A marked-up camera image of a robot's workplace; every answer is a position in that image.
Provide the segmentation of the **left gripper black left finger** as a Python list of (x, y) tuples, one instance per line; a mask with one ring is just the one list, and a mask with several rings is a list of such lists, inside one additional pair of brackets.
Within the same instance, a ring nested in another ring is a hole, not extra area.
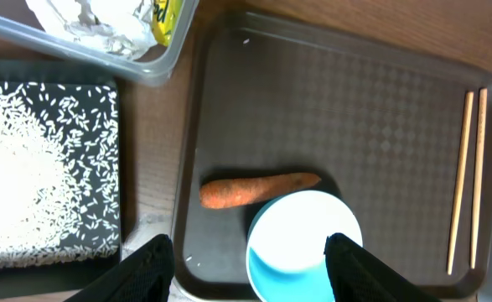
[(167, 302), (173, 243), (159, 234), (65, 302)]

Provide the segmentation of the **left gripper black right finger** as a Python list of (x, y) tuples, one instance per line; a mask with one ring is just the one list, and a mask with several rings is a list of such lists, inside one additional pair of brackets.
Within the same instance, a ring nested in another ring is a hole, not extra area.
[(438, 302), (342, 233), (324, 255), (336, 302)]

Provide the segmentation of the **light blue bowl with rice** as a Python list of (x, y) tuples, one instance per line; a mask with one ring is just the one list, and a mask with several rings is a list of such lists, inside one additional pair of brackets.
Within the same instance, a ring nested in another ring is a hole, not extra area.
[(334, 301), (324, 247), (338, 232), (363, 245), (354, 213), (329, 193), (303, 190), (263, 206), (246, 244), (246, 272), (257, 297), (266, 302)]

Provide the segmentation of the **orange carrot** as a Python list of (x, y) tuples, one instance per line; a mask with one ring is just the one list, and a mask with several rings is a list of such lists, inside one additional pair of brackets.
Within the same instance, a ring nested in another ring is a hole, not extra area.
[(199, 189), (200, 204), (208, 209), (248, 206), (306, 190), (321, 178), (312, 173), (280, 174), (257, 178), (214, 180)]

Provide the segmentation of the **white rice grains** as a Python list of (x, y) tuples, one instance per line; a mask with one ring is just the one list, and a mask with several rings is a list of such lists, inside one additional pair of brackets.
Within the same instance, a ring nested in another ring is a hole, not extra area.
[(118, 109), (109, 85), (0, 81), (0, 268), (118, 251)]

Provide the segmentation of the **wooden chopstick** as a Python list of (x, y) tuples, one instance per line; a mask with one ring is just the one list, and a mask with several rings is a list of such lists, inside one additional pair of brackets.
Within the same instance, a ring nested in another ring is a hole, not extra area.
[(487, 115), (488, 89), (479, 90), (479, 107), (476, 133), (476, 149), (474, 164), (474, 190), (473, 190), (473, 207), (472, 207), (472, 229), (471, 229), (471, 251), (470, 267), (476, 268), (479, 240), (479, 217), (481, 208), (482, 182), (484, 172), (484, 145), (485, 129)]
[(453, 273), (456, 244), (458, 238), (458, 225), (460, 220), (460, 211), (464, 193), (464, 180), (468, 156), (469, 136), (471, 128), (471, 119), (474, 103), (474, 93), (469, 91), (465, 95), (463, 121), (460, 135), (460, 144), (458, 148), (458, 166), (453, 195), (453, 211), (450, 225), (450, 236), (448, 242), (448, 261), (447, 274)]

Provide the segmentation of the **yellow snack wrapper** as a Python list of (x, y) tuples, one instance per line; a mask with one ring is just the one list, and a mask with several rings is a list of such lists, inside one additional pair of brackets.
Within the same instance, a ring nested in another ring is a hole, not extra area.
[(171, 43), (182, 3), (182, 0), (153, 0), (152, 31), (158, 44)]

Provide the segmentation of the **white tissue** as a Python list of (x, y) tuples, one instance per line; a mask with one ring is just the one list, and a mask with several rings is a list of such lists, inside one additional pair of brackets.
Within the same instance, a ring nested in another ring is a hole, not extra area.
[(158, 42), (150, 0), (27, 0), (47, 34), (137, 60)]

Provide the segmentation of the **black waste bin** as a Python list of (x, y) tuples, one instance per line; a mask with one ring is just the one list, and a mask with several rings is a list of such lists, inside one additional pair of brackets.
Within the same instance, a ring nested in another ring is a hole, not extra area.
[[(94, 66), (60, 61), (0, 60), (0, 81), (109, 85), (117, 89), (113, 78)], [(84, 288), (119, 262), (120, 246), (121, 235), (118, 251), (107, 258), (0, 268), (0, 299)]]

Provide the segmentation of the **clear plastic waste bin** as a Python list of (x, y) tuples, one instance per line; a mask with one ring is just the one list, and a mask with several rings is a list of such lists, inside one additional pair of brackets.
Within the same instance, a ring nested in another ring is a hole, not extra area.
[(105, 54), (45, 33), (24, 1), (0, 1), (0, 39), (39, 53), (98, 65), (147, 86), (161, 86), (173, 74), (198, 4), (183, 1), (169, 46), (154, 46), (140, 60)]

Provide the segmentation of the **dark brown serving tray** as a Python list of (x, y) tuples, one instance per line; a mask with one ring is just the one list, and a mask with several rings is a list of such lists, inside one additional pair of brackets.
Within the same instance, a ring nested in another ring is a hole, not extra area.
[[(464, 98), (488, 92), (479, 239), (468, 151), (455, 259), (448, 238)], [(258, 206), (214, 211), (209, 180), (294, 171), (355, 213), (365, 248), (439, 299), (475, 294), (492, 238), (492, 75), (262, 13), (226, 13), (197, 44), (173, 218), (176, 284), (249, 300), (246, 230)]]

